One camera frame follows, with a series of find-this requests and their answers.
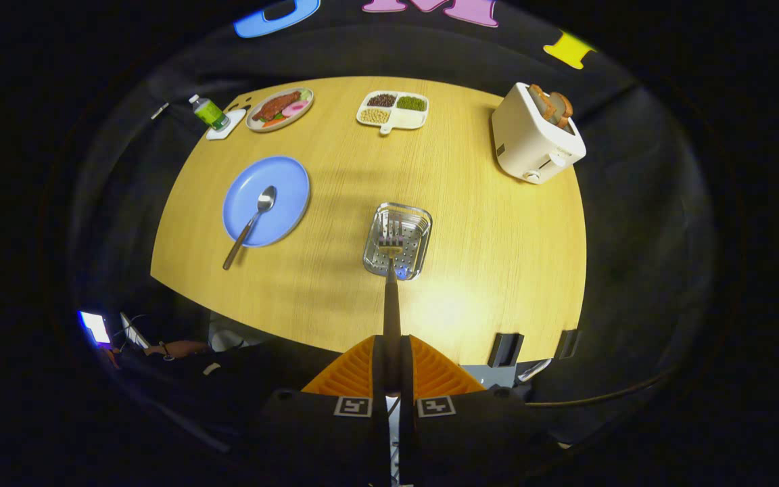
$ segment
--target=toaster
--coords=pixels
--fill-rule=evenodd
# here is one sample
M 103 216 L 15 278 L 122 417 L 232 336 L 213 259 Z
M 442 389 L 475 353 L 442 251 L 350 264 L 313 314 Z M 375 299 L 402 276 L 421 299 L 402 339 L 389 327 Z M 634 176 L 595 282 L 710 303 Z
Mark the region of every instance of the toaster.
M 585 157 L 585 143 L 572 117 L 563 129 L 544 119 L 528 89 L 516 83 L 492 113 L 494 149 L 508 175 L 541 185 Z

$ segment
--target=black bracket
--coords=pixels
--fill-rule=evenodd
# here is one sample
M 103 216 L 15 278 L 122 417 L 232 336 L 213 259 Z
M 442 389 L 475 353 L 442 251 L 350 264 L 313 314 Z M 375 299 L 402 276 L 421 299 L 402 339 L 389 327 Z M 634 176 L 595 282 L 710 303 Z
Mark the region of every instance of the black bracket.
M 519 333 L 495 333 L 495 342 L 492 345 L 492 353 L 489 354 L 489 367 L 515 367 L 516 358 L 522 349 L 524 335 Z
M 563 330 L 561 332 L 561 339 L 557 342 L 557 350 L 554 352 L 554 357 L 557 360 L 561 358 L 571 358 L 575 354 L 576 346 L 579 345 L 579 337 L 582 333 L 575 330 Z

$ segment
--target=metal spoon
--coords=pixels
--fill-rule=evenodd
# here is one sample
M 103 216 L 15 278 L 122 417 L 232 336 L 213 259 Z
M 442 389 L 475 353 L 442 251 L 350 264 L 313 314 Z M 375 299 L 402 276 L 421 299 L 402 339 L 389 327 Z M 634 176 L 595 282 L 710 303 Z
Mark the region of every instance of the metal spoon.
M 251 217 L 251 221 L 248 222 L 248 225 L 245 225 L 245 228 L 242 229 L 242 233 L 239 234 L 239 238 L 236 239 L 236 243 L 233 244 L 233 249 L 230 249 L 228 258 L 225 261 L 225 271 L 229 269 L 230 264 L 233 263 L 236 252 L 239 251 L 239 248 L 242 246 L 242 241 L 245 240 L 245 237 L 248 236 L 248 232 L 251 231 L 251 225 L 254 224 L 254 220 L 257 219 L 257 216 L 259 216 L 260 213 L 268 212 L 273 207 L 273 204 L 275 204 L 275 186 L 268 186 L 263 190 L 260 196 L 257 197 L 257 213 L 254 213 L 254 216 Z

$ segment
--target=bread slice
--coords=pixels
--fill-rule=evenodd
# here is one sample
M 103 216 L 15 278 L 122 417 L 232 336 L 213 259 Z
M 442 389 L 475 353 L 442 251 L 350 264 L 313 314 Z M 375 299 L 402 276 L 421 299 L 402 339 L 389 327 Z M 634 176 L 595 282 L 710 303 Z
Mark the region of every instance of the bread slice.
M 531 95 L 531 98 L 534 101 L 534 105 L 537 106 L 537 109 L 540 111 L 540 114 L 543 115 L 543 118 L 545 120 L 551 121 L 550 119 L 554 116 L 554 111 L 557 109 L 554 107 L 552 102 L 549 101 L 549 97 L 546 95 L 546 93 L 543 93 L 543 89 L 535 84 L 532 84 L 528 89 L 528 95 Z
M 569 117 L 573 116 L 573 104 L 566 96 L 556 91 L 550 93 L 550 98 L 556 110 L 549 121 L 556 124 L 559 129 L 563 129 L 569 123 Z

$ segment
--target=meat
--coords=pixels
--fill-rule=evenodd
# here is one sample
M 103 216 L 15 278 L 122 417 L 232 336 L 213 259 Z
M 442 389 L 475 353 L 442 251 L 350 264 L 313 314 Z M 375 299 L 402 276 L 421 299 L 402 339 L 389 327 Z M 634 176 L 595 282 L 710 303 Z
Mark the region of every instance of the meat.
M 290 95 L 276 96 L 264 103 L 263 107 L 260 108 L 260 111 L 251 117 L 251 120 L 272 120 L 275 115 L 281 113 L 281 110 L 284 110 L 287 105 L 297 101 L 299 98 L 300 92 L 297 91 L 290 93 Z

